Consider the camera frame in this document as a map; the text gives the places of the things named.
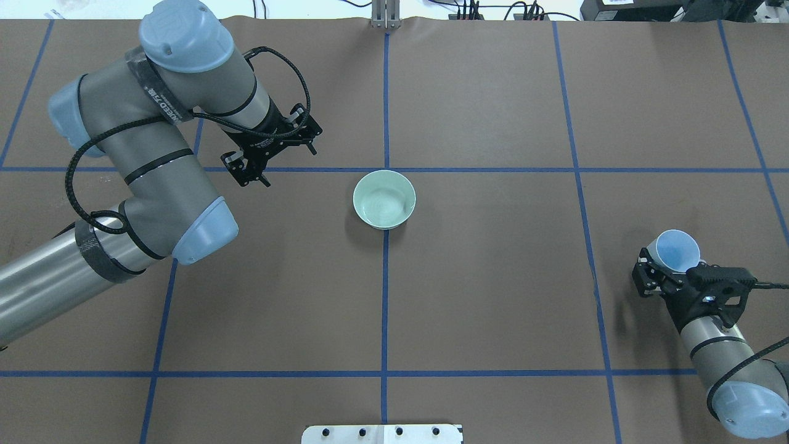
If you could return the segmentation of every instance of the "light blue joint cap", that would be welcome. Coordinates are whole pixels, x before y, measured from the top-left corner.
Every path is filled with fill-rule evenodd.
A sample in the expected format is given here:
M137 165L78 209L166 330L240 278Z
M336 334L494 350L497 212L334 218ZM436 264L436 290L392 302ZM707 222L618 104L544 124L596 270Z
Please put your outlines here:
M82 114L80 114L80 82L82 77L84 76L79 76L68 85L60 88L60 91L50 97L47 104L47 112L50 115L52 125L58 131L58 134L69 141L69 144L74 149L79 149L86 141L91 140L88 131L85 129L85 124L82 123ZM104 151L93 146L85 155L101 157L104 156Z
M725 382L712 399L720 423L740 438L772 438L789 430L789 404L751 382Z
M177 73L203 73L233 54L233 37L197 0L164 0L143 17L140 43L155 64Z
M238 235L238 224L219 196L186 230L173 249L173 257L181 264L193 264L227 245Z

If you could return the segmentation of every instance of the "light green bowl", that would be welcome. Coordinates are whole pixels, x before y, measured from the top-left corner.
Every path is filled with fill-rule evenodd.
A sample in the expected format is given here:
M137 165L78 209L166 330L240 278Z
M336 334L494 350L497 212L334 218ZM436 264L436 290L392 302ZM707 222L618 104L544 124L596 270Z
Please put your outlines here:
M417 205L417 192L406 177L378 170L361 178L353 190L353 208L368 225L391 230L406 221Z

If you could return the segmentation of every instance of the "black cable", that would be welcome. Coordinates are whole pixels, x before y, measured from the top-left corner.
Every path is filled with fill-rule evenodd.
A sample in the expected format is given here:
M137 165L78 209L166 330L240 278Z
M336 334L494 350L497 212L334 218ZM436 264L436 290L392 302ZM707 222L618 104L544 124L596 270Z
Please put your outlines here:
M357 5L356 3L351 2L350 0L340 0L340 2L345 2L348 3L349 5L354 5L357 8L366 8L372 4L372 2L370 2L370 3L365 3L364 5Z
M76 227L76 226L77 226L77 223L76 223L76 222L72 222L71 224L68 224L68 225L66 225L66 227L65 227L65 228L63 228L61 231L59 231L57 235L54 235L54 236L52 236L52 239L54 239L54 238L56 238L56 237L60 236L61 234L63 234L63 233L65 233L65 232L67 232L68 230L70 230L70 229L72 229L72 228L74 228L74 227Z
M454 4L452 3L440 2L439 0L428 0L428 2L435 3L436 5L454 6ZM509 7L510 5L480 5L480 8L509 8Z
M529 7L529 5L526 5L526 2L515 2L515 3L513 3L512 5L510 5L510 8L507 10L507 13L506 13L506 14L504 14L504 20L506 20L506 19L507 19L507 17L509 17L509 16L510 16L510 12L512 12L512 9L513 9L515 6L517 6L517 5L523 5L523 16L525 17L525 15L527 14L526 10L527 10L527 8Z
M258 54L260 54L262 52L270 52L273 55L276 55L277 57L282 59L296 73L296 75L298 76L298 80L301 82L301 87L304 89L304 96L305 96L305 101L307 102L307 104L305 106L304 114L302 115L301 123L297 127L295 127L292 131L288 131L287 133L282 133L282 134L258 133L255 130L250 130L249 128L245 128L243 126L236 125L235 123L229 122L229 121L227 121L225 119L222 119L220 117L216 117L214 115L205 114L205 113L202 113L202 112L194 112L194 111L190 111L189 113L193 117L206 119L206 120L211 120L212 122L220 123L220 124L222 124L224 126L227 126L228 128L232 128L232 129L234 129L236 131L241 131L242 133L251 134L251 135L257 136L257 137L264 137L264 138L267 138L267 139L284 139L284 138L287 138L287 137L292 137L292 136L295 136L296 134L298 134L299 131L304 129L304 127L307 125L309 112L310 112L310 109L311 109L311 106L312 106L311 100L310 100L310 97L309 97L309 90L307 89L307 82L304 80L304 76L301 75L301 71L298 70L298 68L293 64L293 62L288 60L288 58L285 57L284 55L282 55L282 54L278 53L277 51L271 49L270 47L254 47L251 50L246 51L244 53L244 58L249 60L252 57L255 57L256 55L258 55Z
M751 363L754 363L754 362L758 361L759 359L762 358L762 356L767 355L769 353L772 353L775 350L783 347L786 344L789 344L789 336L787 336L784 339L776 342L773 345L770 345L769 347L767 347L764 350L762 350L761 352L751 356L750 358L743 360L741 363L737 364L734 368L729 370L725 375L721 376L720 379L718 379L718 381L715 384L712 384L712 387L709 388L709 393L707 393L707 410L709 410L709 413L712 415L712 417L715 418L716 420L720 421L720 419L718 418L718 414L715 413L715 409L712 408L712 399L715 397L715 393L718 391L718 389L726 381L728 381L729 378L734 376L735 373L737 373L738 371L742 370L743 368L748 367Z
M575 20L575 21L580 21L580 20L579 20L579 19L577 19L576 17L573 17L573 16L571 16L570 14L565 14L565 13L539 13L539 14L537 14L536 16L534 16L534 18L538 18L538 17L545 17L545 16L547 16L547 15L557 15L557 16L564 16L564 17L569 17L569 18L571 18L571 19L573 19L573 20Z
M777 284L774 282L757 282L753 285L754 290L789 290L789 284Z
M88 222L92 227L99 229L100 231L104 231L105 233L110 233L111 235L120 235L129 230L129 221L117 211L110 211L110 210L103 210L103 211L94 211L88 214L82 206L80 202L77 201L77 196L74 193L74 173L77 172L77 164L80 163L80 159L82 156L93 146L97 143L103 141L104 139L114 136L115 134L120 133L121 131L129 130L131 128L135 128L138 126L148 125L154 122L164 122L164 116L157 115L155 117L148 117L146 119L135 120L134 122L124 123L123 125L118 125L111 130L104 131L103 133L99 134L98 136L92 138L91 140L83 143L83 145L74 153L71 157L71 162L69 162L69 167L65 170L65 196L69 199L69 203L71 204L71 208L77 213L77 215L82 218L85 222ZM111 228L107 227L104 224L101 224L96 220L96 217L113 217L121 221L120 228Z

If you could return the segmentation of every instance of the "grid line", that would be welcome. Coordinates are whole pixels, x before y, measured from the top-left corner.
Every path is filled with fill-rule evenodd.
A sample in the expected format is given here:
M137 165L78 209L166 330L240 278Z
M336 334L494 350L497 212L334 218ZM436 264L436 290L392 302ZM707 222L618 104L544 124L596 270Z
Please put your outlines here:
M162 350L164 348L164 334L167 331L167 319L170 317L170 301L173 299L175 288L175 273L178 271L178 260L173 259L170 266L170 279L167 282L167 293L164 298L164 308L162 309L162 322L159 325L159 337L156 340L156 353L153 359L153 370L151 371L151 382L148 386L148 399L145 402L145 414L143 425L140 430L140 444L145 444L148 440L148 426L151 423L151 413L153 412L153 401L156 395L156 383L159 380L159 365L162 362Z
M22 116L22 110L24 110L24 103L28 100L28 94L30 93L30 88L33 86L33 79L36 78L36 72L39 70L39 64L41 63L41 58L44 56L44 49L47 47L47 43L49 43L50 35L52 34L52 28L54 27L54 20L50 20L49 24L47 25L47 31L44 33L44 38L41 41L41 47L39 48L39 53L36 56L36 61L33 63L33 67L30 70L30 76L28 77L28 83L24 86L24 91L22 92L22 98L19 100L19 105L17 106L17 113L13 116L13 121L11 122L11 128L8 130L8 136L6 137L6 143L2 147L2 153L0 153L0 167L2 167L3 163L6 162L6 156L8 155L8 150L11 148L11 141L13 140L13 133L17 130L17 124L19 123L19 118Z
M564 77L564 65L562 62L562 48L559 42L559 28L556 22L551 23L553 27L553 39L556 48L556 63L559 68L559 83L562 87L562 100L564 102L564 116L567 121L567 136L570 141L570 153L573 157L573 169L575 173L575 186L578 191L578 204L581 211L581 224L584 228L584 240L586 243L586 258L589 261L589 269L592 272L594 285L594 299L597 311L597 329L600 334L600 346L603 351L603 364L605 365L605 379L608 385L608 403L611 407L611 421L614 428L614 439L617 444L622 444L622 433L619 429L619 414L616 408L616 393L614 390L614 378L611 375L611 359L608 355L608 338L605 333L605 320L603 318L603 304L600 301L600 285L597 283L597 271L592 251L592 236L589 234L589 218L586 215L586 201L584 199L583 184L581 182L581 170L578 164L578 151L575 147L575 133L573 131L573 119L570 113L570 99L567 94L567 79Z
M204 167L207 173L227 172L224 167ZM266 172L275 173L372 173L391 169L401 173L575 173L574 167L268 167ZM65 172L66 167L0 167L8 172ZM78 167L82 172L112 172L115 167ZM656 174L786 174L789 168L684 168L684 167L578 167L581 173Z
M761 165L761 170L765 175L765 182L767 182L767 190L770 193L770 198L772 199L772 205L776 209L776 214L778 216L778 223L781 225L781 230L783 231L783 240L789 246L789 229L787 229L786 220L783 218L781 205L778 202L778 197L776 196L776 190L772 186L772 180L770 179L770 172L767 169L765 156L761 152L761 146L759 145L759 140L756 137L756 130L753 128L753 122L750 119L750 113L748 112L748 107L745 105L745 98L742 96L742 90L740 89L739 82L737 81L737 73L735 72L734 63L731 60L731 52L729 52L729 43L726 41L726 32L724 31L724 23L721 20L718 20L718 32L720 33L720 42L724 46L724 54L726 55L726 63L729 66L731 83L734 84L735 92L737 93L737 100L739 100L740 107L742 108L742 114L745 117L745 122L746 125L748 126L748 132L750 133L750 139L753 142L753 149L756 150L756 156L759 158L759 164Z
M604 369L563 370L325 370L325 371L101 371L5 370L0 378L546 378L604 377ZM691 376L693 368L614 369L613 376Z
M389 168L389 33L383 35L383 166ZM383 232L381 273L381 423L389 422L389 230Z

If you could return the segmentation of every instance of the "cup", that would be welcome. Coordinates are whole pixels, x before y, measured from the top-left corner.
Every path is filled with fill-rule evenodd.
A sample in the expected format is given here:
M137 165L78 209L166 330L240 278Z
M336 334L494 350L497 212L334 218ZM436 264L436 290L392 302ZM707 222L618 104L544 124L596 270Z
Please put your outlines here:
M353 208L368 225L391 230L405 222L417 204L417 192L406 177L378 170L361 178L353 190Z
M696 240L681 230L663 231L646 249L658 265L677 273L686 272L701 260Z

